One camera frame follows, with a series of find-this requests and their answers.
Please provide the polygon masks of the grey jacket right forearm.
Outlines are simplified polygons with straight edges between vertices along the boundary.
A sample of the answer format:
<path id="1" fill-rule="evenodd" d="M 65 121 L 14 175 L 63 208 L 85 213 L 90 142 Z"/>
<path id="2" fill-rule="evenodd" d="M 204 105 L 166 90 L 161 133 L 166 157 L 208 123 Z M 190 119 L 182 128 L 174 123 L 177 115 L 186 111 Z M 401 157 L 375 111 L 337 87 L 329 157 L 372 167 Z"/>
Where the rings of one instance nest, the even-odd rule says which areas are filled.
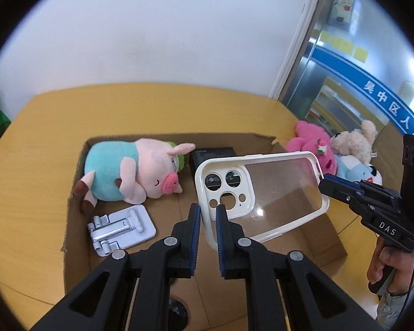
<path id="1" fill-rule="evenodd" d="M 397 321 L 402 307 L 406 301 L 407 294 L 392 296 L 388 291 L 381 298 L 377 307 L 376 321 L 384 330 L 391 330 Z M 411 305 L 414 299 L 414 286 L 409 293 L 409 299 L 405 310 Z"/>

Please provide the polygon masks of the person right hand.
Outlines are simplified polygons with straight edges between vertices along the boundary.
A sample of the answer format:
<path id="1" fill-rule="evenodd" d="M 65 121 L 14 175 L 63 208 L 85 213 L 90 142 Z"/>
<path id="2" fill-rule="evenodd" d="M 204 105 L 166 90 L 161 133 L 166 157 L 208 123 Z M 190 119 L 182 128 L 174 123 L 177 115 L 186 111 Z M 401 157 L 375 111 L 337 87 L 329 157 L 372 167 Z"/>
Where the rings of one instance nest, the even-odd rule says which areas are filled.
<path id="1" fill-rule="evenodd" d="M 383 237 L 378 237 L 375 250 L 367 271 L 367 279 L 374 285 L 383 278 L 384 267 L 394 268 L 393 281 L 388 286 L 392 295 L 406 294 L 414 285 L 414 251 L 406 253 L 386 245 Z"/>

